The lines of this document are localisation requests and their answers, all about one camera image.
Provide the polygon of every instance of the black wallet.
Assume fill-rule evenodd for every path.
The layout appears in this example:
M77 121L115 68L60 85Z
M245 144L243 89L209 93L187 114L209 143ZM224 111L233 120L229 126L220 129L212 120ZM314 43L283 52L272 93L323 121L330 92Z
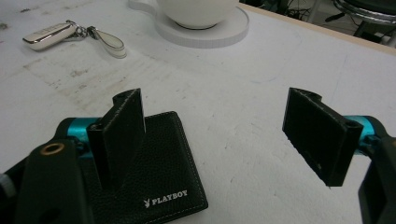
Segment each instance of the black wallet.
M119 190L101 190L93 161L81 163L95 223L164 223L208 207L177 113L145 121L142 147Z
M102 118L65 119L8 170L19 193L0 197L0 215L16 224L141 224L206 209L177 113L145 118L139 89L113 103Z

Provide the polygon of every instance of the keychain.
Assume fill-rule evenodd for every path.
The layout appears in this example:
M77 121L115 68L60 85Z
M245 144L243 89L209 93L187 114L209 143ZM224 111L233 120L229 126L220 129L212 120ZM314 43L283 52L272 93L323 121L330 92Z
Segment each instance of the keychain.
M33 50L42 50L61 41L82 40L87 36L99 40L105 50L115 58L125 58L126 50L123 42L114 35L99 31L95 27L82 27L73 21L59 23L23 38L23 41Z

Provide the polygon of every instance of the silver metal clasp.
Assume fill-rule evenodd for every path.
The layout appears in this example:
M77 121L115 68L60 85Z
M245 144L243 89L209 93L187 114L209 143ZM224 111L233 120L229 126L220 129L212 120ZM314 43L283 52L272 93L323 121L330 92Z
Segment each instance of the silver metal clasp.
M87 28L80 26L77 23L70 20L67 20L66 22L76 27L76 31L72 35L64 39L64 41L79 41L79 40L83 40L85 37L88 36Z

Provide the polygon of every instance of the leather wallet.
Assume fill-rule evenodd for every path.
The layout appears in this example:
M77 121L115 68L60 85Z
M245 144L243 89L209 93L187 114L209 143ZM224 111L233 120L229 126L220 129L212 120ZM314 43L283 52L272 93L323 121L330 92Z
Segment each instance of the leather wallet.
M119 189L101 189L94 161L80 160L95 223L164 223L208 207L177 113L145 122L142 146Z

